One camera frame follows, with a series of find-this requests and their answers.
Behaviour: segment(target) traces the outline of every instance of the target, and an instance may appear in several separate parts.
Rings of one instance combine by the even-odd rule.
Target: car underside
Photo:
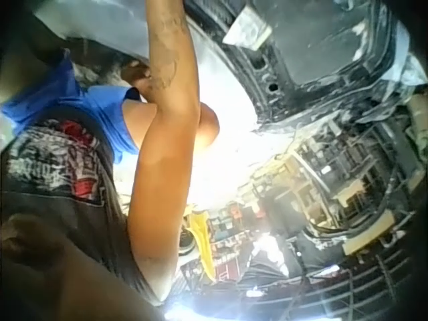
[[[81,85],[123,85],[121,67],[148,57],[143,7],[55,0],[36,16],[71,50]],[[427,196],[417,43],[379,0],[185,0],[185,9],[201,101],[221,125],[195,159],[188,200],[208,217],[216,276],[204,276],[183,230],[168,309],[377,320],[411,274],[403,240]],[[129,155],[115,168],[124,210],[135,164]]]

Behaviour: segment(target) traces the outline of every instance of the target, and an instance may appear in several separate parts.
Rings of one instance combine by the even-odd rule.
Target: car
[[[248,254],[237,264],[245,273],[227,288],[238,289],[236,297],[226,297],[219,282],[208,290],[201,284],[193,301],[205,314],[219,315],[225,298],[251,306],[258,290],[256,307],[271,313],[261,320],[277,320],[294,317],[292,311],[296,318],[315,317],[313,311],[325,310],[327,300],[315,298],[322,294],[334,302],[332,318],[377,313],[385,296],[396,300],[394,289],[410,274],[400,240],[415,215],[411,195],[426,177],[428,79],[407,28],[379,0],[185,0],[185,9],[201,99],[221,125],[217,142],[195,160],[188,202],[215,213],[213,221],[230,200],[242,212],[265,212],[287,271],[269,270],[266,259],[256,265]],[[121,65],[148,57],[141,1],[55,0],[36,15],[68,41],[83,85],[123,84]],[[115,168],[124,198],[134,162],[127,157]],[[306,192],[290,192],[292,184],[279,184],[280,176]],[[314,204],[321,215],[311,214]],[[242,229],[257,230],[247,235],[255,241],[259,225]],[[214,243],[242,241],[237,235]],[[195,242],[184,236],[183,253],[191,251],[193,260]],[[197,270],[191,265],[184,274]],[[386,290],[379,285],[384,279]],[[177,284],[173,295],[195,290]],[[376,289],[365,294],[371,286]],[[307,297],[293,306],[303,287]],[[207,292],[216,298],[212,310]],[[343,298],[352,303],[344,306]],[[237,318],[228,306],[221,316]],[[249,308],[245,316],[256,312]]]

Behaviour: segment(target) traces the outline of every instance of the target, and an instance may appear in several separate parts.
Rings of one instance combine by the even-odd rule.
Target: man
[[[31,40],[17,40],[7,48],[0,102],[16,124],[17,138],[1,154],[2,255],[11,259],[10,266],[23,264],[38,273],[39,263],[43,271],[52,267],[50,260],[34,267],[34,253],[41,258],[59,247],[60,257],[85,261],[74,254],[77,249],[68,250],[76,246],[143,298],[159,304],[176,271],[193,153],[210,145],[219,127],[215,114],[199,102],[183,0],[145,3],[150,78],[135,81],[137,90],[96,86],[84,92],[67,53],[34,51],[38,45]],[[142,87],[149,89],[141,92],[148,95],[146,104],[140,101]],[[126,218],[114,190],[112,163],[138,149]],[[47,226],[28,228],[40,224]],[[34,236],[44,229],[66,238],[55,232],[46,232],[55,235],[50,241]],[[63,298],[64,280],[70,280],[70,273],[77,277],[76,271],[91,263],[73,263],[70,272],[68,259],[56,262],[57,281],[48,283],[59,288],[50,293]],[[10,266],[5,270],[21,273]],[[11,287],[19,292],[19,284],[13,283],[18,278],[12,279]]]

